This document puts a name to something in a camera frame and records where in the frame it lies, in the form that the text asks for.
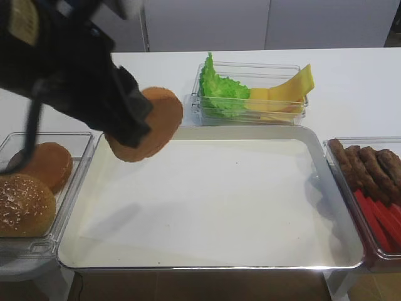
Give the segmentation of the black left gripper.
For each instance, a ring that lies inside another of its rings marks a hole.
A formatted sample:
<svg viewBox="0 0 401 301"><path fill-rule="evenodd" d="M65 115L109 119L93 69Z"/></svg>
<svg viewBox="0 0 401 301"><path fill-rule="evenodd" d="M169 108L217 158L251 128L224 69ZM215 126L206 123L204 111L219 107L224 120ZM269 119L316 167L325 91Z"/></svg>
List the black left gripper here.
<svg viewBox="0 0 401 301"><path fill-rule="evenodd" d="M112 61L113 40L91 17L100 1L1 2L1 88L138 147L153 106L136 79Z"/></svg>

